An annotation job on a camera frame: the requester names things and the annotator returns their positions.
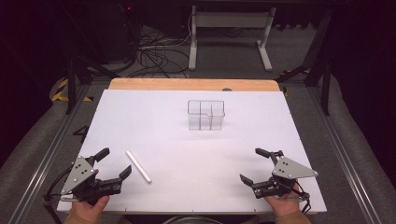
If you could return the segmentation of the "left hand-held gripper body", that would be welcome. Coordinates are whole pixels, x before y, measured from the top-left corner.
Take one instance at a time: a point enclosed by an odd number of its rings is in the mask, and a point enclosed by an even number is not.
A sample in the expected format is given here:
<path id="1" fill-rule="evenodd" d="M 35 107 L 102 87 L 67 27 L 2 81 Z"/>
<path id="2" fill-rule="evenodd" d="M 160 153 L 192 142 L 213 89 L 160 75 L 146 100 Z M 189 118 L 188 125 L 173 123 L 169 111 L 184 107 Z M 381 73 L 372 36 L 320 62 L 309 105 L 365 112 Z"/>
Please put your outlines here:
<path id="1" fill-rule="evenodd" d="M 103 196 L 120 194 L 122 178 L 108 180 L 96 178 L 93 165 L 104 156 L 79 156 L 72 164 L 71 171 L 61 190 L 62 202 L 86 202 L 95 205 Z"/>

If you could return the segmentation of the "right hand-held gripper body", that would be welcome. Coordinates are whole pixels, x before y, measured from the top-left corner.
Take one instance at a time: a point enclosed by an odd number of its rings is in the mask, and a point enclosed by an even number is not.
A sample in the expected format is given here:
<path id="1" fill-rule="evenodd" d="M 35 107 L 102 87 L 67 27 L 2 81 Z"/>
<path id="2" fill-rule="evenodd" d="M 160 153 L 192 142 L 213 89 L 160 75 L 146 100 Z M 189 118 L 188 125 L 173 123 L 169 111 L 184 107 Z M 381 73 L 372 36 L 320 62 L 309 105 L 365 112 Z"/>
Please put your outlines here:
<path id="1" fill-rule="evenodd" d="M 251 188 L 255 197 L 257 199 L 267 196 L 281 197 L 294 191 L 298 196 L 290 198 L 291 201 L 308 202 L 310 195 L 303 189 L 297 190 L 294 185 L 300 178 L 317 177 L 318 172 L 285 157 L 281 150 L 270 153 L 271 157 L 267 159 L 273 162 L 275 168 L 272 171 L 272 176 L 267 181 L 253 182 Z"/>

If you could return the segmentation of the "white stick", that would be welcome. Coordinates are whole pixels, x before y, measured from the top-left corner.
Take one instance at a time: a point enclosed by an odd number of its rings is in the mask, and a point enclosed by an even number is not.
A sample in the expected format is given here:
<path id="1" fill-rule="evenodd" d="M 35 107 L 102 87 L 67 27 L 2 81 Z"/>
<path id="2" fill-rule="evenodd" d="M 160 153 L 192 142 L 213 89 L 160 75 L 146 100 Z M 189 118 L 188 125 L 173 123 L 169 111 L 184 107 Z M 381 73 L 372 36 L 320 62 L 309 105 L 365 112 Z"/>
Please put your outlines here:
<path id="1" fill-rule="evenodd" d="M 146 180 L 146 182 L 148 184 L 152 183 L 151 178 L 149 177 L 149 175 L 146 173 L 146 171 L 144 170 L 144 168 L 140 165 L 140 163 L 138 162 L 138 160 L 135 158 L 135 156 L 132 154 L 131 151 L 127 150 L 126 151 L 126 155 L 128 156 L 128 158 L 131 160 L 132 164 L 136 167 L 136 169 L 139 171 L 139 173 L 143 176 L 143 178 Z"/>

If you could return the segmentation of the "clear plastic divided container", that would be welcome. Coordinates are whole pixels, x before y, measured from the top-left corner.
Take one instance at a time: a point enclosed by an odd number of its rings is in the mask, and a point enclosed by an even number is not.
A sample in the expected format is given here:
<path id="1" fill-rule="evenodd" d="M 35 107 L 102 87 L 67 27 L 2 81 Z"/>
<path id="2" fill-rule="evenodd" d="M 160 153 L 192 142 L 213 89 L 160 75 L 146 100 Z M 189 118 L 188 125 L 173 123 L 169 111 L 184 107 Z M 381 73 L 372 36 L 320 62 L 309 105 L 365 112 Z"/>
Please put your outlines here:
<path id="1" fill-rule="evenodd" d="M 225 118 L 223 101 L 189 100 L 189 129 L 191 131 L 220 131 Z"/>

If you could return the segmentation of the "person's right hand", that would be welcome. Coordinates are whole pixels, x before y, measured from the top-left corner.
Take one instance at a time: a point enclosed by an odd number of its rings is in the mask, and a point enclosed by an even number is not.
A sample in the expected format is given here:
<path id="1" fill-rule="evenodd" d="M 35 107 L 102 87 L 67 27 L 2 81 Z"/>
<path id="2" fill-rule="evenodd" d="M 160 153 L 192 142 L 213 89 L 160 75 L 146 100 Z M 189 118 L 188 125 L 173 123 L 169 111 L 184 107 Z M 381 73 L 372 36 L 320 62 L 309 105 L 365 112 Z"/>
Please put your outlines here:
<path id="1" fill-rule="evenodd" d="M 267 196 L 264 200 L 270 204 L 276 217 L 285 217 L 300 211 L 299 203 L 290 200 L 290 198 L 296 198 L 297 196 L 298 194 L 292 191 L 278 198 L 275 196 Z"/>

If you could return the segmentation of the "person's left hand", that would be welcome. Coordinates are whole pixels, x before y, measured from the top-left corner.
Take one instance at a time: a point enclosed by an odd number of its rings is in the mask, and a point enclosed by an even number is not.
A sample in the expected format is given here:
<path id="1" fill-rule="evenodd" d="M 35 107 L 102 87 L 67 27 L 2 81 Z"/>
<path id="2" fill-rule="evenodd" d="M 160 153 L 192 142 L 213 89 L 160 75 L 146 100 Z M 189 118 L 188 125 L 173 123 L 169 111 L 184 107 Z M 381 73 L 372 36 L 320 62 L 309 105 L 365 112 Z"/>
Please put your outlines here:
<path id="1" fill-rule="evenodd" d="M 109 202 L 108 196 L 101 197 L 95 205 L 89 203 L 72 203 L 70 214 L 89 224 L 99 224 L 101 215 Z"/>

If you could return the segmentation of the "white board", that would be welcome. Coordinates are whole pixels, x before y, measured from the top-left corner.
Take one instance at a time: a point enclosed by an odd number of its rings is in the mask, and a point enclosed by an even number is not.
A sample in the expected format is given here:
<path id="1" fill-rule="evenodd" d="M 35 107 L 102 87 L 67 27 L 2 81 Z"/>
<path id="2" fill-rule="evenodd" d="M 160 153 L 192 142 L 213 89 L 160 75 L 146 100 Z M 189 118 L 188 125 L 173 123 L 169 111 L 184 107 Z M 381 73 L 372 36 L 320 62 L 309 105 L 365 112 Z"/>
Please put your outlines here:
<path id="1" fill-rule="evenodd" d="M 191 130 L 190 100 L 224 102 L 221 130 Z M 117 176 L 131 156 L 147 172 L 133 171 L 123 181 L 108 212 L 262 214 L 269 206 L 240 179 L 270 177 L 274 165 L 256 154 L 258 147 L 309 163 L 280 91 L 106 90 L 79 153 L 109 149 L 95 165 L 101 179 Z"/>

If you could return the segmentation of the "yellow black hazard tape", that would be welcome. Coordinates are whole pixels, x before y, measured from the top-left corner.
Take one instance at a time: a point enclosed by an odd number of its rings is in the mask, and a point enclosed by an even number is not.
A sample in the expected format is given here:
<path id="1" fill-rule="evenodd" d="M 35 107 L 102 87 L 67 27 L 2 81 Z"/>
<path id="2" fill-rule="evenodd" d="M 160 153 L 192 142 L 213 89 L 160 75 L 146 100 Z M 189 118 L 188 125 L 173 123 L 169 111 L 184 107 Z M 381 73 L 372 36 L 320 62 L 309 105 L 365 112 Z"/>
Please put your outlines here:
<path id="1" fill-rule="evenodd" d="M 68 83 L 68 79 L 65 77 L 59 84 L 56 92 L 54 95 L 51 97 L 52 102 L 60 101 L 60 102 L 68 102 L 69 99 L 67 96 L 63 96 L 63 90 L 65 89 L 66 85 Z"/>

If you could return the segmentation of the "black metal stand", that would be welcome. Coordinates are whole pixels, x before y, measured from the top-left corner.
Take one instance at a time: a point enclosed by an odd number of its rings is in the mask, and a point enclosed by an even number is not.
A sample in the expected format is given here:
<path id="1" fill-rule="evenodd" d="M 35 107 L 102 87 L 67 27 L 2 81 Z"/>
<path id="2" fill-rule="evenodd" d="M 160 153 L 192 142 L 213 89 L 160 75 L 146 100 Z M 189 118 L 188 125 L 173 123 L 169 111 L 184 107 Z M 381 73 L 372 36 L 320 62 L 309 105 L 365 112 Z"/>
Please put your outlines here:
<path id="1" fill-rule="evenodd" d="M 329 116 L 329 91 L 331 81 L 331 58 L 325 55 L 324 40 L 327 29 L 332 18 L 332 9 L 327 9 L 319 26 L 312 43 L 306 53 L 303 63 L 291 71 L 285 71 L 280 77 L 276 78 L 277 83 L 283 83 L 286 80 L 309 70 L 304 80 L 306 87 L 314 87 L 322 79 L 320 106 L 323 113 Z"/>
<path id="2" fill-rule="evenodd" d="M 118 75 L 104 68 L 102 65 L 95 63 L 93 60 L 83 56 L 73 56 L 67 59 L 66 77 L 68 80 L 68 103 L 67 114 L 70 114 L 77 104 L 76 79 L 82 85 L 90 85 L 92 76 L 89 74 L 88 68 L 91 67 L 107 77 L 116 78 Z"/>

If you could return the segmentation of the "wooden table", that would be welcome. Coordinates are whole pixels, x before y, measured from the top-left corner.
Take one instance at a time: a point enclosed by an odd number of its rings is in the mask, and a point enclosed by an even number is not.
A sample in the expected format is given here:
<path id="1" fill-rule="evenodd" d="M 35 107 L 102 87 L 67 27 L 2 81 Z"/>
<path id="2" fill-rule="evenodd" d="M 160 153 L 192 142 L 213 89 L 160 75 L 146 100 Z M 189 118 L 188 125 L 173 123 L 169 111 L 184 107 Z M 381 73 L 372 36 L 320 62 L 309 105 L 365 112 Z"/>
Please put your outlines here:
<path id="1" fill-rule="evenodd" d="M 205 78 L 114 78 L 110 90 L 149 91 L 280 91 L 274 80 Z"/>

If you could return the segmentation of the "black cabinet with red light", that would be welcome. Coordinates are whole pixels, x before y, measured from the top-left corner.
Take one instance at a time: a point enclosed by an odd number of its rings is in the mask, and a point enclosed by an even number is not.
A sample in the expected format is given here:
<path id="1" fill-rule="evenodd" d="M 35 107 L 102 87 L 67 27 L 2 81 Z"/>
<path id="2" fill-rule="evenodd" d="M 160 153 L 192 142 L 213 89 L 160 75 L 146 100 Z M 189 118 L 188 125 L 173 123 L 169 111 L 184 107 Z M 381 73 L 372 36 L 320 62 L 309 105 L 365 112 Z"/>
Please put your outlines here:
<path id="1" fill-rule="evenodd" d="M 95 3 L 89 7 L 95 32 L 108 62 L 134 63 L 135 50 L 120 4 Z"/>

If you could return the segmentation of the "white metal stand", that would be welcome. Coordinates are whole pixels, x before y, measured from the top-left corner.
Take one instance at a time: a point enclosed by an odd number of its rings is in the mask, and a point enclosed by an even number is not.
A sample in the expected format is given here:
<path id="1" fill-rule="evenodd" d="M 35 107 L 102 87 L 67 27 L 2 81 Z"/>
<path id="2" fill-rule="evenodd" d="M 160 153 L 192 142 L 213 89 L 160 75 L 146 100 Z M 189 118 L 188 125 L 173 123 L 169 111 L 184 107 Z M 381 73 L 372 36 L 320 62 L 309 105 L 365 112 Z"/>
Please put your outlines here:
<path id="1" fill-rule="evenodd" d="M 271 72 L 273 67 L 266 51 L 266 43 L 275 14 L 275 7 L 271 7 L 265 12 L 205 12 L 199 11 L 197 6 L 192 6 L 190 21 L 191 46 L 188 68 L 190 70 L 196 68 L 198 28 L 260 28 L 263 29 L 262 38 L 256 41 L 256 45 L 261 55 L 264 69 L 267 72 Z"/>

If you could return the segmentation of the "aluminium floor rail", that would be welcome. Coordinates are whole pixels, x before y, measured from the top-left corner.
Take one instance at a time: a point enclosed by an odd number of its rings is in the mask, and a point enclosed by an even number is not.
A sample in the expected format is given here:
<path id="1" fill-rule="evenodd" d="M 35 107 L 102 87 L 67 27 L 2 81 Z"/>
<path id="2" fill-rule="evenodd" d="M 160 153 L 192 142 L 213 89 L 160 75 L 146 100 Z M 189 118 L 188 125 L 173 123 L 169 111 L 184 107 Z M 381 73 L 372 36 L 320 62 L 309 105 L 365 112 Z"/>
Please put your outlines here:
<path id="1" fill-rule="evenodd" d="M 28 187 L 24 191 L 18 205 L 16 206 L 7 224 L 22 224 L 28 213 L 28 210 L 32 206 L 36 195 L 38 194 L 41 186 L 43 185 L 47 177 L 50 167 L 53 164 L 53 161 L 55 160 L 55 157 L 59 151 L 60 145 L 64 140 L 64 135 L 90 87 L 90 85 L 82 85 L 80 87 L 80 90 L 77 93 L 77 101 L 75 102 L 74 107 L 71 109 L 71 112 L 69 114 L 64 114 L 63 120 L 60 123 L 58 130 L 56 131 L 41 162 L 35 169 L 35 172 L 33 173 L 33 177 L 31 178 Z"/>
<path id="2" fill-rule="evenodd" d="M 339 134 L 333 126 L 329 115 L 326 115 L 320 104 L 320 97 L 314 88 L 307 89 L 310 98 L 318 111 L 318 114 L 326 127 L 326 131 L 330 136 L 333 151 L 339 161 L 342 170 L 346 176 L 348 185 L 350 186 L 358 205 L 364 215 L 367 224 L 383 224 L 375 207 L 368 196 L 366 188 L 363 186 L 361 177 L 358 175 L 351 159 L 349 158 L 346 148 L 340 139 Z"/>

